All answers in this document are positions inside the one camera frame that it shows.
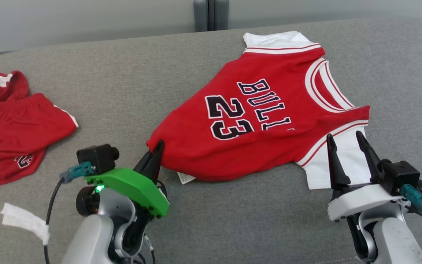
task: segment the green plastic bracket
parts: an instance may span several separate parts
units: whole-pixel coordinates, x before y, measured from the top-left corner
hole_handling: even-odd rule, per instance
[[[101,175],[86,176],[84,179],[94,182],[94,186],[103,185],[115,190],[146,207],[155,217],[167,216],[169,201],[149,178],[132,169],[112,169]]]

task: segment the gray wall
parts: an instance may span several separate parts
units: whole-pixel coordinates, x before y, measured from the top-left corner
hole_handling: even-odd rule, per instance
[[[230,0],[229,28],[420,15],[419,0]],[[193,32],[192,0],[0,0],[0,52]]]

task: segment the red shorts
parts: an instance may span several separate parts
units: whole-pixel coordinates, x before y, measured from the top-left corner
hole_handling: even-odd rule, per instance
[[[21,72],[0,74],[0,185],[34,173],[45,148],[78,127],[72,115],[43,94],[28,93]]]

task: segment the gray fabric surface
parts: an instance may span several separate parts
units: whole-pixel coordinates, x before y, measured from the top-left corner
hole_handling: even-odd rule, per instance
[[[56,45],[0,56],[0,72],[20,70],[32,92],[43,92],[74,115],[80,128],[48,148],[38,171],[0,187],[4,202],[45,218],[58,174],[76,164],[77,149],[110,143],[119,167],[133,167],[145,141],[175,107],[240,56],[245,32],[298,30],[326,50],[338,86],[353,104],[372,107],[366,134],[381,158],[408,160],[422,173],[422,19],[303,23],[92,43]],[[309,191],[295,164],[233,182],[167,186],[169,216],[148,234],[159,264],[356,263],[346,222],[328,220],[330,190]],[[82,221],[75,197],[84,184],[63,186],[51,219],[49,254],[59,263]],[[34,234],[1,225],[0,263],[40,264]],[[422,247],[422,218],[407,216]],[[148,263],[150,255],[144,252]]]

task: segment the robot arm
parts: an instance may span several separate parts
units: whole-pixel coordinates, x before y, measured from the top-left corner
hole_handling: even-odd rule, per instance
[[[333,189],[333,199],[328,204],[330,220],[347,220],[357,257],[363,262],[422,263],[422,250],[404,219],[408,208],[422,210],[420,173],[405,161],[380,161],[364,135],[357,132],[356,136],[370,168],[371,183],[349,185],[351,181],[343,171],[335,141],[329,134]]]
[[[87,218],[63,264],[130,263],[137,256],[149,222],[165,217],[169,209],[166,189],[158,181],[163,149],[164,142],[159,142],[154,153],[147,152],[133,170],[115,169],[119,154],[110,145],[77,152],[79,165],[62,177],[70,182],[82,175],[90,184],[76,198],[77,211]]]

